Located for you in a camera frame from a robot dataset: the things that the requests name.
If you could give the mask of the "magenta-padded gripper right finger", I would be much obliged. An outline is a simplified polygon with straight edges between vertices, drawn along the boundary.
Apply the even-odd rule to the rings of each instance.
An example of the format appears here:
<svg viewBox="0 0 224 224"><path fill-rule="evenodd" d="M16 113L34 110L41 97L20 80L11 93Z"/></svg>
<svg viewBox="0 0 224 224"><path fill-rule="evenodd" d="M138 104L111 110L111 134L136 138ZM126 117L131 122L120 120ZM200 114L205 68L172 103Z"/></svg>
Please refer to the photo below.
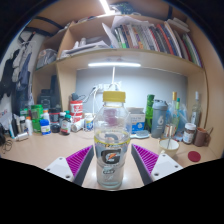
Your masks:
<svg viewBox="0 0 224 224"><path fill-rule="evenodd" d="M136 144L131 145L131 154L144 185L148 185L182 169L182 166L167 154L157 155Z"/></svg>

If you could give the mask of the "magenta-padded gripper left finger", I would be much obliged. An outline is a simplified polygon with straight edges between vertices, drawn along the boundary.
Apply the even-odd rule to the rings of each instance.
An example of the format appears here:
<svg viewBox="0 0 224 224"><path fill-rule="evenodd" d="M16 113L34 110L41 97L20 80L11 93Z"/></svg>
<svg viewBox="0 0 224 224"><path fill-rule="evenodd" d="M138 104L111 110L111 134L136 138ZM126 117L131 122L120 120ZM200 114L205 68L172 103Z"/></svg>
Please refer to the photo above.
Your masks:
<svg viewBox="0 0 224 224"><path fill-rule="evenodd" d="M78 186L83 184L94 156L93 146L85 147L67 158L58 157L45 170Z"/></svg>

